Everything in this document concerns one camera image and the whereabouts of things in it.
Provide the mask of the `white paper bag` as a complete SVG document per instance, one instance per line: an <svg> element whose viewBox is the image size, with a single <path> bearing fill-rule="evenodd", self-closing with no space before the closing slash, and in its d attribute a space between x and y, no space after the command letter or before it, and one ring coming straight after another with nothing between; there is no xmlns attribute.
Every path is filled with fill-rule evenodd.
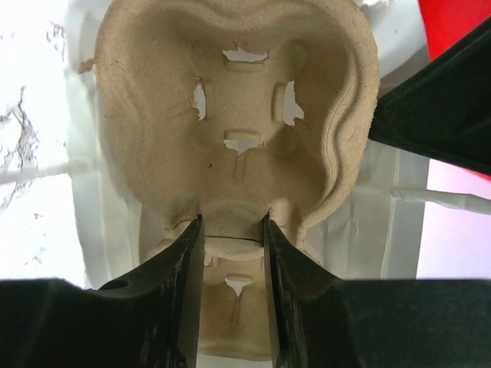
<svg viewBox="0 0 491 368"><path fill-rule="evenodd" d="M106 1L1 3L1 276L97 288L163 235L109 155L94 53ZM343 278L488 278L490 184L370 142L345 204L307 249Z"/></svg>

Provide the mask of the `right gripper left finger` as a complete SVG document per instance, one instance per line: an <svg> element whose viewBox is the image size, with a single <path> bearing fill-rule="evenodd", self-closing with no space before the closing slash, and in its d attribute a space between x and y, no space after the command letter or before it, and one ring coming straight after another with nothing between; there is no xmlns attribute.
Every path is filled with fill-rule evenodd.
<svg viewBox="0 0 491 368"><path fill-rule="evenodd" d="M204 268L196 218L167 248L93 289L1 283L3 367L193 367Z"/></svg>

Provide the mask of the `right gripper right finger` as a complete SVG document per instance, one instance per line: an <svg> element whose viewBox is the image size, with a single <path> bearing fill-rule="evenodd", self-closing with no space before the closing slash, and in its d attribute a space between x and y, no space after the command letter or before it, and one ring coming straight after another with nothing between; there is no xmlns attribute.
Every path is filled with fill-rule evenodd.
<svg viewBox="0 0 491 368"><path fill-rule="evenodd" d="M342 280L263 222L275 367L488 367L487 280Z"/></svg>

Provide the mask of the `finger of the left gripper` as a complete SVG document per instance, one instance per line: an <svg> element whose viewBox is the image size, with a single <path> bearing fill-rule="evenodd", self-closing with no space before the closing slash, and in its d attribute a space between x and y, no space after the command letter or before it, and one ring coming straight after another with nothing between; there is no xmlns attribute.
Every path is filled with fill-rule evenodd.
<svg viewBox="0 0 491 368"><path fill-rule="evenodd" d="M490 174L490 21L379 99L371 140Z"/></svg>

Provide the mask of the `cardboard cup carrier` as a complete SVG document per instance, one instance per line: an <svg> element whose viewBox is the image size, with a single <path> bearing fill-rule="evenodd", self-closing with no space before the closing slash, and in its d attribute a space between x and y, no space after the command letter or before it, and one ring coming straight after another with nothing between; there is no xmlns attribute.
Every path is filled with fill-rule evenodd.
<svg viewBox="0 0 491 368"><path fill-rule="evenodd" d="M200 353L271 357L262 219L304 248L350 194L379 88L353 1L114 1L88 67L110 151L168 248L201 215Z"/></svg>

